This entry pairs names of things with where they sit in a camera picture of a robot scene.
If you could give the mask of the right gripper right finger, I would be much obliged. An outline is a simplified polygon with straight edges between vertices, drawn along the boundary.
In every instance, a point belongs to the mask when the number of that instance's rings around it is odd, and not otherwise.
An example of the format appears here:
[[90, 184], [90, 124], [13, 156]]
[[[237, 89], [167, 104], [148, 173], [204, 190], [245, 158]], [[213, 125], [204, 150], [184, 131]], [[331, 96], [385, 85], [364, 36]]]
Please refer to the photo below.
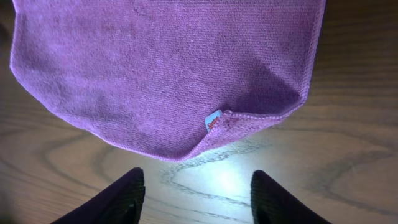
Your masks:
[[262, 170], [251, 179], [254, 224], [330, 224]]

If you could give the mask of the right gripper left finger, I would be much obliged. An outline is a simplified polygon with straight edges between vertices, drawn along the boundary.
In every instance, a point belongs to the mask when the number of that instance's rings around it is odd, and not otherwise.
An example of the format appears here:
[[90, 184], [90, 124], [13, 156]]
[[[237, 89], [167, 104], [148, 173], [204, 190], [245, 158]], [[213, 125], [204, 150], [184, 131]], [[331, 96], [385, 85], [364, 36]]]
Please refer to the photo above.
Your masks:
[[145, 192], [144, 172], [133, 168], [53, 224], [138, 224]]

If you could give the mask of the purple microfiber cloth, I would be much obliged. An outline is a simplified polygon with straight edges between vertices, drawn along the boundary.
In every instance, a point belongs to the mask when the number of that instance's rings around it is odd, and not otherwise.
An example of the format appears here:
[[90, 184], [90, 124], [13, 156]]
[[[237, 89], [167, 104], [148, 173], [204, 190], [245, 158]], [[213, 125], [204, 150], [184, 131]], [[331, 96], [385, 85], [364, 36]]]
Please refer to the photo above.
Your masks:
[[184, 161], [305, 103], [325, 2], [17, 0], [10, 67], [51, 113]]

